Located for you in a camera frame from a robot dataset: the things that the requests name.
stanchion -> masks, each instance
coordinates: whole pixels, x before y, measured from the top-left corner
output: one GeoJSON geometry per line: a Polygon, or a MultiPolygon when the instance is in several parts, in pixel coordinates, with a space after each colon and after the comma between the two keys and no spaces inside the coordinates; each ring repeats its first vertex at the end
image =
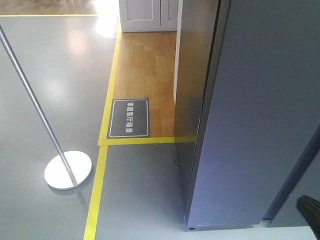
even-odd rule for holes
{"type": "Polygon", "coordinates": [[[67,151],[65,153],[62,151],[55,133],[53,132],[1,25],[0,40],[58,152],[58,155],[54,157],[45,168],[45,181],[52,188],[59,190],[68,190],[79,186],[90,174],[92,168],[90,157],[81,151],[67,151]]]}

black object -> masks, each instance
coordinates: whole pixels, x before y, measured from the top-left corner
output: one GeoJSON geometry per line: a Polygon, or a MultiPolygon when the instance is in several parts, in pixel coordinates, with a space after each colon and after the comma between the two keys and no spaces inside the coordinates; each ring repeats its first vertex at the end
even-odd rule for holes
{"type": "Polygon", "coordinates": [[[316,239],[320,240],[320,201],[303,195],[296,202],[296,209],[311,227],[316,239]]]}
{"type": "Polygon", "coordinates": [[[150,137],[149,99],[113,100],[109,138],[150,137]]]}

gray floor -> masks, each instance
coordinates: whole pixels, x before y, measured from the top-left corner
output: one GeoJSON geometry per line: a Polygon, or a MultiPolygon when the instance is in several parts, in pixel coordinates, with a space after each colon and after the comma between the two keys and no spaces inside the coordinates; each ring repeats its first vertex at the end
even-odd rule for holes
{"type": "MultiPolygon", "coordinates": [[[[117,17],[0,17],[65,151],[96,166],[117,17]]],[[[0,239],[83,239],[92,178],[61,195],[44,181],[56,155],[0,47],[0,239]]],[[[312,240],[308,227],[190,231],[173,144],[110,146],[97,240],[312,240]]]]}
{"type": "MultiPolygon", "coordinates": [[[[117,20],[103,19],[105,37],[99,17],[0,18],[63,150],[87,153],[94,166],[117,20]]],[[[0,45],[0,239],[83,239],[93,181],[77,194],[51,191],[44,170],[56,155],[0,45]]]]}
{"type": "Polygon", "coordinates": [[[96,240],[313,240],[308,227],[189,230],[175,145],[110,146],[96,240]]]}

gray wall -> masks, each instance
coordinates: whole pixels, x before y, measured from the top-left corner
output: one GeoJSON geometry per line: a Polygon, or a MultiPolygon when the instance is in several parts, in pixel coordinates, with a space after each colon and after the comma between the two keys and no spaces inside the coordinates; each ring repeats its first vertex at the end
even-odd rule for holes
{"type": "Polygon", "coordinates": [[[174,134],[187,199],[218,0],[184,0],[174,134]]]}
{"type": "Polygon", "coordinates": [[[320,123],[319,12],[317,0],[231,1],[188,227],[263,218],[320,123]]]}

wooden floor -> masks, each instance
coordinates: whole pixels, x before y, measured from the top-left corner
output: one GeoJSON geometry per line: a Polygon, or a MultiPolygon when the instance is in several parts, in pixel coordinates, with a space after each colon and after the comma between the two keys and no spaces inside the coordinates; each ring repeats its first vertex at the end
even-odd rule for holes
{"type": "Polygon", "coordinates": [[[173,137],[176,32],[122,34],[114,99],[148,98],[151,137],[173,137]]]}
{"type": "Polygon", "coordinates": [[[0,0],[0,15],[99,14],[117,0],[0,0]]]}

